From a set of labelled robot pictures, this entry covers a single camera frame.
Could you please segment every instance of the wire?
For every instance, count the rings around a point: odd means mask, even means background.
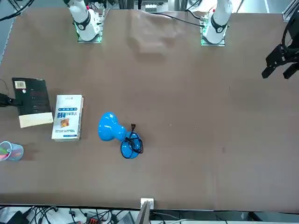
[[[3,20],[8,20],[8,19],[11,19],[11,18],[14,18],[16,16],[19,16],[21,14],[22,11],[24,11],[24,9],[26,9],[27,7],[31,6],[31,4],[34,2],[35,0],[29,0],[21,9],[19,9],[17,12],[11,14],[11,15],[8,15],[8,16],[4,16],[0,19],[0,21],[3,21]]]
[[[107,13],[105,13],[105,16],[104,16],[104,21],[105,21],[105,19],[106,19],[107,15],[108,15],[109,11],[110,11],[110,8],[109,8],[109,9],[107,9]]]
[[[10,94],[9,94],[9,89],[8,89],[8,87],[7,87],[6,82],[5,82],[3,79],[1,79],[1,78],[0,78],[0,81],[4,82],[5,87],[6,87],[6,90],[7,90],[7,92],[8,92],[8,96],[9,96],[9,95],[10,95]]]
[[[208,12],[210,12],[212,10],[212,8],[214,8],[217,4],[213,5]]]
[[[217,220],[224,221],[226,224],[228,224],[228,222],[226,220],[221,219],[218,215],[215,214],[215,217],[216,217]]]
[[[151,215],[155,215],[155,216],[158,216],[161,220],[162,220],[162,223],[165,224],[165,220],[163,219],[163,217],[159,214],[152,214]]]
[[[18,8],[21,8],[16,0],[14,0],[14,3],[17,5]]]
[[[95,209],[95,211],[96,211],[96,213],[97,213],[97,216],[98,216],[98,223],[99,223],[99,222],[100,222],[100,218],[99,218],[98,210]]]
[[[108,212],[111,212],[111,211],[112,211],[112,210],[108,210],[108,211],[101,212],[101,213],[99,213],[99,214],[96,214],[96,215],[94,215],[94,216],[91,216],[90,219],[104,213],[104,214],[100,217],[100,219],[102,219]]]
[[[118,216],[118,215],[121,214],[123,211],[124,211],[124,209],[121,210],[121,211],[119,211],[115,216]]]
[[[239,11],[239,9],[241,8],[243,2],[244,2],[244,0],[241,1],[241,3],[239,4],[239,7],[238,7],[238,9],[237,9],[237,11],[235,13],[237,13]]]
[[[141,154],[143,153],[143,143],[142,143],[142,140],[139,138],[139,136],[137,135],[136,132],[134,132],[134,129],[135,129],[136,125],[135,124],[131,124],[131,134],[129,137],[126,137],[124,141],[121,142],[121,147],[122,147],[122,144],[124,142],[128,142],[128,145],[129,145],[129,148],[131,149],[131,155],[129,157],[126,157],[123,153],[122,153],[122,150],[121,150],[121,155],[125,158],[125,159],[130,159],[131,156],[133,155],[133,153],[138,153],[138,154]],[[135,143],[134,141],[137,140],[138,143],[139,143],[139,149],[136,148],[135,146]]]
[[[14,6],[14,4],[12,3],[11,0],[7,0],[7,1],[12,5],[12,7],[13,7],[16,11],[18,11],[18,9]]]
[[[168,224],[176,224],[176,223],[180,223],[180,222],[184,222],[184,221],[194,221],[194,220],[193,219],[180,219],[180,220],[168,223]]]
[[[74,216],[73,216],[73,214],[71,213],[71,208],[70,208],[70,212],[69,212],[69,214],[71,215],[71,218],[73,219],[73,223],[76,223],[75,222],[75,219],[74,219]]]
[[[38,210],[38,208],[36,208],[35,214],[34,214],[32,220],[31,220],[31,222],[29,224],[31,224],[33,222],[33,220],[35,220],[35,223],[36,223],[36,216],[40,213],[40,211],[38,213],[36,213],[37,210]]]
[[[98,9],[98,7],[95,6],[95,4],[93,2],[90,2],[91,7],[93,8],[93,6]]]
[[[43,208],[43,209],[39,208],[39,210],[42,212],[42,215],[41,215],[41,217],[40,217],[40,219],[42,220],[42,222],[43,222],[43,218],[45,217],[46,220],[47,220],[47,222],[48,222],[48,224],[51,224],[50,221],[48,220],[48,217],[47,217],[47,212],[48,212],[50,209],[47,210],[46,208]]]
[[[79,210],[85,217],[87,216],[87,213],[84,213],[81,209],[79,209]]]
[[[188,11],[190,8],[192,8],[193,6],[195,6],[195,5],[196,5],[196,3],[198,3],[198,2],[199,2],[199,4],[198,4],[198,5],[200,5],[201,1],[202,1],[202,0],[197,0],[196,2],[194,2],[194,4],[193,4],[193,5],[191,5],[189,8],[187,8],[187,9],[186,9],[186,11]]]
[[[195,19],[198,19],[198,20],[203,20],[203,18],[202,17],[199,17],[199,16],[197,16],[197,15],[195,15],[192,11],[190,11],[190,10],[187,10],[187,12],[189,12],[189,13],[191,13],[191,15],[195,18]]]
[[[172,18],[172,19],[175,19],[175,20],[178,20],[178,21],[181,21],[181,22],[185,22],[185,23],[188,23],[188,24],[191,24],[191,25],[194,25],[194,26],[202,27],[202,28],[205,27],[204,25],[200,25],[200,24],[196,24],[196,23],[193,23],[193,22],[188,22],[188,21],[185,21],[185,20],[181,20],[181,19],[179,19],[177,17],[174,17],[172,15],[167,15],[167,14],[163,14],[163,13],[152,13],[152,14],[167,16],[169,18]]]
[[[173,215],[170,215],[170,214],[166,214],[166,213],[161,213],[161,212],[152,212],[153,214],[159,214],[159,215],[164,215],[164,216],[170,216],[170,217],[173,217],[175,219],[180,219],[179,217],[175,217]]]
[[[121,211],[119,211],[115,216],[117,217],[120,213],[122,213],[124,211],[124,209],[123,210],[121,210]]]

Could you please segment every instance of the barcode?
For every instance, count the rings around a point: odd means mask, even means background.
[[[15,81],[14,85],[16,89],[26,89],[26,84],[24,81]]]

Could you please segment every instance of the white book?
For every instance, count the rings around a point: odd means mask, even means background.
[[[53,140],[80,139],[83,99],[82,95],[57,95]]]

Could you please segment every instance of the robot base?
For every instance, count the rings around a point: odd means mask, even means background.
[[[220,43],[217,43],[217,44],[213,44],[213,43],[210,43],[209,41],[206,40],[206,38],[204,37],[203,33],[206,32],[206,27],[209,23],[209,18],[207,15],[204,16],[204,21],[200,21],[200,24],[201,25],[204,25],[205,28],[202,28],[200,27],[200,44],[202,46],[218,46],[218,47],[224,47],[225,46],[225,32],[226,32],[226,29],[224,31],[224,36],[223,36],[223,39]]]
[[[100,33],[96,35],[92,40],[90,41],[84,41],[82,38],[78,35],[78,43],[101,43],[102,42],[102,37],[103,37],[103,25],[104,25],[104,18],[105,15],[108,13],[106,12],[105,9],[103,9],[103,13],[100,16]]]

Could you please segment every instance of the white bracket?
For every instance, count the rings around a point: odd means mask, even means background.
[[[154,209],[154,199],[153,198],[141,198],[140,199],[140,208],[145,202],[150,202],[150,209]]]

